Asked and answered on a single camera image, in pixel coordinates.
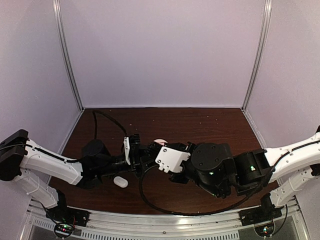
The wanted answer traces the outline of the pink earbud charging case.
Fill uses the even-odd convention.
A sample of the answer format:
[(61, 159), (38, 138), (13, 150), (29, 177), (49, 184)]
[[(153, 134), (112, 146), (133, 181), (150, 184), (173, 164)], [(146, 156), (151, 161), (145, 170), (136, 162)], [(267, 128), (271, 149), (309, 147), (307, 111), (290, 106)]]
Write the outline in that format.
[(168, 143), (166, 140), (161, 138), (155, 139), (154, 142), (162, 146), (165, 146)]

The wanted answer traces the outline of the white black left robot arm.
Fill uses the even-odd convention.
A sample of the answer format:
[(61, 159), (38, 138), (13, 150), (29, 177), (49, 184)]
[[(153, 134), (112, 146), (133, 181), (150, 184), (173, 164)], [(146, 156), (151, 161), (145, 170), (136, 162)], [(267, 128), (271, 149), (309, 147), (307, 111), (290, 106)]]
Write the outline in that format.
[(93, 139), (81, 150), (81, 157), (72, 159), (52, 152), (28, 137), (20, 129), (0, 143), (0, 179), (16, 182), (27, 195), (38, 200), (61, 222), (72, 218), (66, 197), (60, 190), (44, 183), (35, 171), (61, 179), (81, 189), (95, 188), (102, 177), (122, 172), (137, 176), (155, 165), (157, 144), (140, 145), (134, 136), (124, 139), (124, 152), (113, 156), (100, 139)]

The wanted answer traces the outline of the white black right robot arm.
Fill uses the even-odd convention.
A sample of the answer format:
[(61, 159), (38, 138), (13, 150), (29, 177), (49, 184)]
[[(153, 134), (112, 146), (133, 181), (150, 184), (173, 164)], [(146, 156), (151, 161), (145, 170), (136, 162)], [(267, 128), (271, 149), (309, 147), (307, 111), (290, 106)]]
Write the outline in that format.
[(284, 175), (292, 174), (278, 188), (266, 194), (256, 210), (259, 220), (268, 220), (276, 208), (303, 190), (311, 180), (318, 179), (320, 165), (320, 133), (282, 147), (257, 149), (234, 156), (226, 143), (197, 145), (164, 144), (156, 163), (172, 182), (193, 181), (199, 188), (217, 198), (231, 194), (244, 195), (247, 201), (266, 185)]

